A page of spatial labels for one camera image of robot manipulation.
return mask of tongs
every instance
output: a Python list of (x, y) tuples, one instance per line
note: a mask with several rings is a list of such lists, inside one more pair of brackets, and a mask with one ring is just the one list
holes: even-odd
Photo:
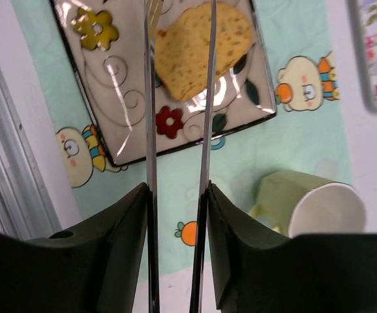
[[(162, 8), (162, 0), (147, 0), (145, 6), (145, 120), (147, 129), (147, 184), (149, 199), (147, 208), (148, 223), (148, 263), (149, 263), (149, 312), (160, 311), (158, 277), (158, 224), (157, 224), (157, 147), (155, 132), (155, 28)], [(204, 140), (202, 147), (202, 167), (197, 212), (196, 246), (190, 313), (202, 311), (203, 269), (207, 218), (207, 189), (209, 185), (209, 164), (212, 135), (213, 98), (215, 94), (217, 1), (211, 0), (211, 30), (209, 60), (207, 66), (207, 95), (204, 120)]]

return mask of mint green tablecloth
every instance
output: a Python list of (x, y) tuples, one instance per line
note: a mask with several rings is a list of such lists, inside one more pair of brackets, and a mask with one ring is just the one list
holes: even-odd
[[(255, 1), (275, 86), (278, 70), (291, 58), (303, 55), (318, 63), (330, 52), (324, 0)], [(12, 0), (12, 3), (35, 62), (54, 128), (83, 130), (91, 120), (49, 2)], [(351, 182), (339, 101), (325, 100), (316, 111), (302, 112), (287, 112), (280, 105), (276, 118), (225, 139), (224, 146), (211, 153), (211, 179), (242, 210), (248, 211), (254, 205), (260, 178), (277, 170), (288, 168)], [(190, 243), (190, 224), (182, 233), (178, 229), (196, 219), (200, 155), (201, 147), (193, 147), (158, 158), (161, 275), (192, 265), (194, 248), (182, 240)], [(90, 180), (73, 192), (83, 217), (87, 218), (141, 181), (145, 181), (145, 162), (120, 173), (95, 169)], [(147, 277), (146, 263), (144, 258), (141, 279)]]

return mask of light green mug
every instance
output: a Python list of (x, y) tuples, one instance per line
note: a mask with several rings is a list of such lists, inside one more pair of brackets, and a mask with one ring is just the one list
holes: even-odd
[(364, 203), (352, 186), (291, 170), (262, 179), (249, 215), (288, 237), (361, 233), (366, 222)]

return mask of orange fruit print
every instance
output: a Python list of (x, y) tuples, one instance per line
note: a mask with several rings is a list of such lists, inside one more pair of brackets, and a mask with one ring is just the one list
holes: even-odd
[(187, 246), (194, 246), (196, 245), (196, 232), (197, 222), (195, 220), (186, 224), (183, 222), (178, 222), (174, 236), (176, 238), (181, 238), (182, 242), (184, 242)]

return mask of cup rim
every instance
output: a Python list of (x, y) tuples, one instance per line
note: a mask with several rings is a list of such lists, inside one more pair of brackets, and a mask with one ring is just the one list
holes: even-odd
[(288, 223), (288, 229), (287, 229), (288, 237), (292, 238), (291, 225), (293, 224), (293, 221), (294, 221), (294, 218), (295, 218), (295, 212), (296, 212), (296, 209), (297, 209), (300, 205), (302, 205), (303, 202), (304, 202), (304, 201), (305, 201), (305, 200), (306, 200), (311, 194), (313, 194), (313, 193), (319, 191), (320, 189), (323, 189), (323, 188), (325, 188), (325, 187), (328, 187), (328, 186), (341, 186), (341, 187), (344, 187), (344, 188), (346, 188), (346, 189), (352, 191), (352, 192), (355, 194), (357, 200), (359, 201), (359, 203), (360, 203), (362, 209), (363, 209), (364, 211), (367, 211), (363, 199), (361, 198), (361, 196), (359, 195), (359, 193), (357, 192), (357, 190), (356, 190), (352, 185), (349, 185), (349, 184), (346, 184), (346, 183), (340, 183), (340, 182), (338, 182), (338, 181), (332, 181), (332, 182), (330, 182), (330, 183), (326, 183), (326, 184), (324, 184), (324, 185), (322, 185), (322, 186), (319, 186), (319, 187), (317, 187), (317, 188), (314, 188), (314, 189), (312, 189), (312, 190), (309, 190), (308, 192), (306, 192), (306, 194), (305, 194), (303, 197), (301, 197), (301, 199), (299, 200), (299, 202), (296, 203), (296, 205), (295, 205), (294, 208), (293, 208), (292, 215), (291, 215), (291, 217), (290, 217), (290, 221), (289, 221), (289, 223)]

